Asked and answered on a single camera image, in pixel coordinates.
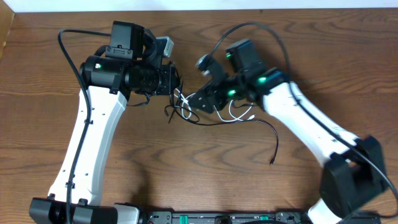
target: camera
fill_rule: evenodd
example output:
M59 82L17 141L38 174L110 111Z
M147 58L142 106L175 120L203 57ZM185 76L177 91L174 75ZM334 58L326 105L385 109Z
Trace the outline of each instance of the camera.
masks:
M169 95L180 85L175 66L162 65L173 46L169 37L156 38L142 26L114 21L109 45L89 56L80 66L80 74L86 86L109 88L112 94L120 91L127 100L132 91L147 96Z

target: black cable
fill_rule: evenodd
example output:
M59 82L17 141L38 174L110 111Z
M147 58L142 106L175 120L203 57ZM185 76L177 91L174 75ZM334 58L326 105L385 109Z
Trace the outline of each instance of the black cable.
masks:
M88 94L86 91L86 85L84 82L84 79L79 74L79 71L77 70L75 64L73 64L72 59L70 58L67 50L65 49L63 43L62 43L62 34L64 32L76 32L76 33L81 33L81 34L92 34L92 35L102 35L102 36L107 36L110 37L111 34L105 34L101 32L93 32L93 31L86 31L86 30L76 30L76 29L63 29L58 33L58 43L60 44L61 50L67 58L69 65L71 66L74 74L76 75L76 78L79 82L80 88L83 92L83 96L86 101L86 108L87 108L87 116L85 120L85 126L83 128L83 132L81 133L81 137L79 140L79 145L77 146L76 154L75 157L73 158L72 166L70 168L70 173L69 173L69 178L68 178L68 186L67 186L67 202L66 202L66 216L67 216L67 224L72 224L72 217L70 213L70 204L71 204L71 194L72 194L72 185L73 185L73 176L75 175L75 169L76 169L76 164L80 155L81 147L83 145L83 142L86 137L88 125L91 122L91 106L90 106L90 99L88 98Z
M136 105L126 105L126 106L145 106L145 105L148 105L149 102L150 102L150 96L149 96L149 94L148 94L148 93L142 93L142 94L145 95L145 97L147 98L147 101L141 102L141 103L137 103Z
M285 45L282 41L282 39L279 37L278 33L276 31L274 31L273 29L271 29L269 26L265 25L265 24L261 24L259 22L245 22L242 23L240 25L237 25L236 27L230 29L229 31L227 31L227 33L225 33L221 39L217 42L217 44L214 46L213 50L211 51L210 55L213 55L217 48L220 46L220 44L222 43L222 41L228 36L230 35L230 33L234 32L235 30L237 30L240 27L243 26L248 26L248 25L254 25L254 26L258 26L261 29L264 29L266 31L268 31L268 33L270 33L273 38L275 38L275 40L278 42L280 49L282 50L282 53L284 55L284 59L285 59L285 65L286 65L286 74L288 77L288 83L289 83L289 91L290 94L293 96L293 99L295 100L296 104L299 105L299 107L309 116L311 117L319 126L321 126L327 133L329 133L331 136L333 136L337 141L339 141L340 143L344 144L348 149L352 150L355 154L357 154L357 156L359 156L363 161L365 161L366 163L368 163L371 167L373 167L373 169L375 169L379 175L384 179L384 181L386 181L387 185L390 187L390 189L392 190L392 193L394 194L396 200L397 200L397 204L398 204L398 192L397 189L394 187L394 184L389 180L389 178L376 166L374 165L374 163L372 161L370 161L366 156L364 156L362 153L360 153L354 146L352 146L350 143L346 142L344 139L342 139L338 134L334 133L331 129L329 129L325 124L323 124L318 118L316 118L314 115L311 114L311 112L309 112L300 102L300 99L297 98L297 96L295 95L292 85L292 69L291 69L291 65L290 65L290 60L289 60L289 55L287 53L287 50L285 48ZM376 216L378 216L379 218L395 218L398 217L398 212L395 215L380 215L380 214L375 214Z
M246 121L256 121L256 122L260 122L260 123L265 124L265 125L267 125L268 127L270 127L270 128L273 130L273 132L275 133L275 138L276 138L275 153L274 153L274 156L273 156L273 157L271 158L271 160L269 161L269 165L273 165L273 164L274 164L275 159L276 159L276 155L277 155L277 153L278 153L279 137L278 137L278 132L277 132L276 129L273 127L273 125L271 125L271 124L268 123L267 121L260 120L260 119L251 119L251 120L242 120L242 121L233 121L233 122L220 122L220 123L213 123L213 124L203 124L203 123L199 123L200 118L199 118L199 116L198 116L195 112L193 112L192 110L190 110L190 109L188 109L188 108L184 108L183 106L181 106L181 103L182 103L182 101L181 101L181 99L182 99L181 95L182 95L182 88L183 88L183 78L180 77L180 75L178 74L178 70L177 70L177 69L175 69L175 72L176 72L176 74L177 74L177 78L180 79L180 86L178 87L179 94L178 94L177 102L176 102L176 104L174 103L174 91L171 89L171 85L170 85L170 86L169 86L169 88L170 88L170 99L169 99L170 104L167 105L167 106L165 106L165 108L164 108L164 113L166 114L166 116L169 116L169 113L167 112L167 108L169 108L169 107L172 107L172 108L173 108L172 114L171 114L171 116L170 116L170 118L169 118L169 123L171 122L172 117L173 117L173 115L174 115L175 113L176 113L180 118L184 119L185 121L188 121L189 123L196 124L196 125L200 125L200 126L216 126L216 125L221 125L221 124L236 124L236 123L243 123L243 122L246 122ZM192 121L191 119L185 119L185 118L177 111L177 109L182 109L182 110L188 111L189 113L193 114L193 115L197 118L197 120L196 120L196 121Z
M232 107L235 108L235 109L242 108L242 107L247 107L247 106L258 106L258 105L252 105L250 103L244 103L241 106L236 106L235 105L235 101L232 101Z
M144 55L143 55L143 57L144 57L143 58L144 59L143 62L146 63L146 62L151 62L156 57L156 54L157 54L157 40L156 40L155 35L149 29L144 29L144 33L145 33L144 37L149 37L153 41L153 44L150 47L150 49L152 50L152 53L149 56L147 56L145 54L146 52L144 52Z
M99 49L94 53L95 56L101 56L105 53L106 48L109 47L108 44L106 45L102 45L101 47L99 47Z

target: wood grain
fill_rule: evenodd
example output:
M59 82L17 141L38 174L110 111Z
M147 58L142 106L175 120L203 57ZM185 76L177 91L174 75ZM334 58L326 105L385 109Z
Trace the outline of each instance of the wood grain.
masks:
M0 0L0 60L3 48L6 46L6 40L10 32L13 18L14 12L3 0Z
M277 30L290 53L294 78L308 98L342 127L383 145L398 184L398 9L83 12L18 14L0 62L0 223L31 223L32 197L45 197L63 162L78 107L79 86L57 43L60 29L110 32L114 20L135 22L175 43L173 60L190 93L207 82L194 68L232 26L261 21ZM270 65L284 67L276 43L245 27L222 48L249 37ZM79 65L109 40L67 34ZM138 96L132 101L141 100ZM167 97L128 108L121 117L105 170L103 205L131 202L174 210L261 211L309 208L319 198L319 165L280 122L280 148L260 124L167 124ZM390 192L366 206L396 211ZM397 220L384 223L398 223Z

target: wall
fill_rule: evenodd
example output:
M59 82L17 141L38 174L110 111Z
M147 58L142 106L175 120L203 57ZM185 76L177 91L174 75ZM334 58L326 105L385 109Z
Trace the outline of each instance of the wall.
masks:
M14 12L398 7L397 0L5 0L5 2Z

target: wire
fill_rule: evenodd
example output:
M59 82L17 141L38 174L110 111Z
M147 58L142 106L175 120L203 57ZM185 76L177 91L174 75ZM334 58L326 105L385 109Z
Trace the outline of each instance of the wire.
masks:
M188 104L188 99L189 99L191 96L193 96L195 93L191 93L189 96L184 97L184 94L183 94L183 93L180 93L180 90L179 90L179 89L175 89L175 90L178 92L178 95L174 94L174 96L177 97L177 99L181 96L181 100L182 100L181 106L184 107L184 105L187 105L188 109L189 109L189 110L192 110L191 107L190 107L189 104ZM184 119L189 119L189 118L192 116L192 112L189 112L188 117L186 117L184 111L185 111L185 110L181 108L181 114L182 114L182 116L184 117Z
M251 103L250 104L250 107L249 107L249 109L244 113L244 114L242 114L240 117L235 117L233 114L232 114L232 111L231 111L231 105L234 103L234 100L231 100L231 102L229 102L229 107L228 107L228 111L229 111L229 115L231 115L231 117L233 117L234 119L236 119L236 120L240 120L240 118L241 117L243 117L247 112L249 112L249 110L251 109L251 108L253 108L253 106L254 106L254 103ZM252 115L252 116L250 116L248 119L253 119L254 118L254 114Z
M243 121L243 119L240 119L240 118L242 118L245 114L247 114L247 113L250 111L251 107L250 107L248 110L246 110L239 118L235 118L235 117L234 117L235 119L233 119L233 120L225 120L224 118L221 117L221 115L220 115L220 113L218 112L216 106L214 106L214 109L215 109L215 111L217 112L217 115L218 115L218 117L220 118L220 120L222 120L222 121L224 121L224 122L234 122L234 121Z
M109 47L108 44L106 45L102 45L101 47L99 47L99 49L94 53L95 56L101 56L105 53L106 48Z
M137 103L137 104L135 104L135 105L126 105L126 106L145 106L145 105L148 105L149 102L150 102L150 96L149 96L148 93L143 93L143 94L144 94L145 97L147 98L147 101L141 102L141 103Z
M171 122L173 115L177 114L180 118L184 119L185 121L188 121L189 123L200 125L200 126L216 126L216 125L222 125L222 124L235 124L235 123L242 123L242 122L246 122L246 121L254 121L254 122L259 122L259 123L265 124L268 127L270 127L271 130L273 130L273 132L275 134L275 138L276 138L275 153L274 153L274 156L272 156L272 158L271 158L271 160L269 162L269 165L273 165L273 163L275 162L276 155L278 153L278 147L279 147L278 132L273 127L273 125L271 125L267 121L264 121L264 120L261 120L261 119L253 119L254 115L252 115L250 117L250 119L247 119L247 120L237 119L236 121L213 123L213 124L199 123L199 121L200 121L199 116L195 112L192 111L191 107L188 104L188 100L187 100L189 97L193 96L195 93L192 93L191 95L188 95L186 98L183 96L183 93L182 93L183 78L180 77L180 75L178 74L178 70L177 69L175 69L175 72L177 74L177 78L179 78L181 80L181 82L180 82L180 86L178 86L176 88L176 90L178 92L178 95L174 94L173 90L171 89L171 85L169 86L169 88L170 88L170 98L169 98L170 104L165 106L165 108L164 108L164 113L165 113L166 116L169 116L169 112L167 112L167 108L170 108L170 107L173 108L172 114L171 114L171 116L169 118L169 123ZM174 103L174 96L177 97L177 101L175 103ZM184 111L189 112L188 117L186 117L184 115ZM193 120L190 119L190 117L192 115L194 115L194 117L196 117L196 119L197 119L196 121L193 121Z
M242 108L242 107L245 107L245 106L258 106L258 105L254 105L254 104L249 104L249 103L244 103L244 104L242 104L241 106L236 106L235 105L235 101L233 100L233 102L232 102L232 107L233 108L236 108L236 109L238 109L238 108Z
M73 63L72 59L70 58L67 50L65 49L65 46L62 43L62 34L64 32L76 32L76 33L81 33L81 34L92 34L92 35L102 35L102 36L107 36L110 37L111 34L105 34L101 32L93 32L93 31L87 31L87 30L76 30L76 29L63 29L58 33L58 43L61 47L61 50L65 56L65 58L68 60L69 65L71 66L74 74L76 75L76 78L79 82L81 91L83 92L83 96L85 98L86 102L86 110L87 110L87 116L85 120L85 126L83 128L83 132L81 133L81 137L79 140L79 144L76 149L76 154L75 157L73 158L72 166L70 168L70 173L69 173L69 178L68 178L68 186L67 186L67 202L66 202L66 216L67 216L67 223L72 224L72 214L70 212L70 204L71 204L71 197L72 197L72 185L73 185L73 176L75 175L75 169L77 165L77 161L79 159L81 147L83 145L83 142L86 137L87 129L88 126L91 122L91 106L90 106L90 99L88 98L87 90L86 90L86 85L84 82L84 79L79 74L79 71L77 70L75 64Z
M344 139L342 139L338 134L334 133L331 129L329 129L325 124L323 124L318 118L316 118L313 114L311 114L311 112L309 112L309 110L307 110L300 102L300 100L297 98L297 96L295 95L292 85L292 69L291 69L291 64L290 64L290 60L289 60L289 55L287 53L287 50L285 48L285 45L282 41L282 39L279 37L278 33L276 31L274 31L273 29L271 29L269 26L265 25L265 24L261 24L259 22L245 22L242 23L240 25L237 25L236 27L230 29L229 31L227 31L227 33L225 33L221 39L216 43L216 45L214 46L213 50L211 51L210 55L213 55L217 48L220 46L220 44L222 43L222 41L224 41L224 39L230 35L230 33L234 32L235 30L237 30L240 27L243 26L249 26L249 25L254 25L254 26L258 26L261 29L264 29L266 31L268 31L268 33L270 33L273 38L275 38L275 40L278 42L279 47L283 53L284 56L284 60L285 60L285 65L286 65L286 75L288 78L288 83L289 83L289 91L290 94L293 96L293 99L295 100L296 104L309 116L311 117L319 126L321 126L327 133L329 133L331 136L333 136L337 141L339 141L340 143L344 144L348 149L352 150L357 156L359 156L363 161L365 161L366 163L368 163L374 170L377 171L377 173L379 173L379 175L384 179L384 181L386 181L387 185L389 186L389 188L392 190L392 193L394 194L396 200L397 200L397 204L398 204L398 192L397 189L394 187L394 184L389 180L389 178L376 166L374 165L374 163L372 161L370 161L366 156L364 156L361 152L359 152L354 146L352 146L351 144L349 144L348 142L346 142ZM380 215L380 214L375 214L377 215L379 218L395 218L398 217L398 212L395 215Z

